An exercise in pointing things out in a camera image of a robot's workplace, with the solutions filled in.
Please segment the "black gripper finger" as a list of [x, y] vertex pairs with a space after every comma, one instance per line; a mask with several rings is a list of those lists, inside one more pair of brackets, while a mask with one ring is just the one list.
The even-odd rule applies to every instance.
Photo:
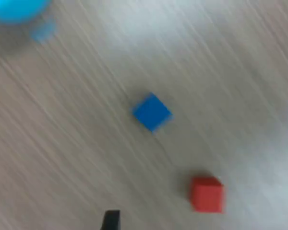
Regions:
[[101, 230], [120, 230], [120, 211], [107, 210], [104, 214]]

